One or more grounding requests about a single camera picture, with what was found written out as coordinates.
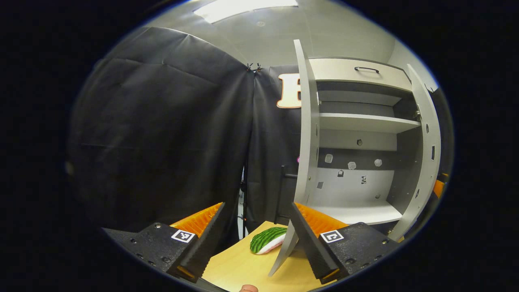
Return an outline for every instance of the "watermelon slice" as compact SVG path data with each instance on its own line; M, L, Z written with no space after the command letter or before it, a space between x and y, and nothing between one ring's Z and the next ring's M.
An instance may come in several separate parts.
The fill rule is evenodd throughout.
M170 226L187 232L195 233L198 238L200 238L202 237L202 233L206 229L207 225L220 208L221 204L222 203L220 202L209 208L205 208L202 211L198 211L191 216L171 224Z
M346 223L343 223L305 205L301 205L299 203L295 203L295 205L297 206L297 209L299 209L299 212L301 212L301 215L303 215L303 218L305 219L306 223L308 223L316 237L319 237L321 233L341 229L348 226Z
M266 254L280 246L285 239L285 235L285 227L271 227L252 238L250 249L257 255Z

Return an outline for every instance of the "black handle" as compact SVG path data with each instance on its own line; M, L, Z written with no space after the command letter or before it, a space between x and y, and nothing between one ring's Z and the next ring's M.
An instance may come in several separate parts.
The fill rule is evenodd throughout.
M358 71L359 69L368 69L368 70L373 70L377 73L380 73L377 69L373 69L373 68L368 68L368 67L355 67L355 70Z

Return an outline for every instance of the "white wall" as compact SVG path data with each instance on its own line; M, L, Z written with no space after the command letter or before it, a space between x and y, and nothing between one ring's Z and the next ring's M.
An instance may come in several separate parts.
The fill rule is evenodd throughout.
M391 57L389 57L387 63L404 69L408 76L409 69L407 68L407 64L411 64L416 73L418 73L418 76L420 76L422 81L425 83L427 89L432 88L434 91L438 88L438 84L427 66L398 39L394 42L393 53L391 54Z

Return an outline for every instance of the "table surface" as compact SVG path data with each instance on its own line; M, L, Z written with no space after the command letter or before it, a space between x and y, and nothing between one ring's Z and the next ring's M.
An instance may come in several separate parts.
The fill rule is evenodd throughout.
M231 292L239 291L244 284L256 286L259 292L306 292L325 286L314 276L302 251L295 251L272 277L268 276L281 247L255 255L249 245L252 237L274 226L286 227L263 222L237 244L213 256L202 278Z

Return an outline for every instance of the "sticker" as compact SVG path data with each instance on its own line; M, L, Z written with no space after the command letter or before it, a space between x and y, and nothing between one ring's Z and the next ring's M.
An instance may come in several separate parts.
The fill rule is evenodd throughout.
M175 234L171 236L172 239L178 240L181 242L190 242L191 239L193 239L193 237L195 237L194 233L187 232L187 231L180 230L180 229L178 229L175 232Z
M333 160L333 155L332 154L327 154L324 157L324 162L326 162L326 163L332 163L332 160Z
M342 234L337 230L321 233L321 236L327 243L344 239L344 236L342 236Z

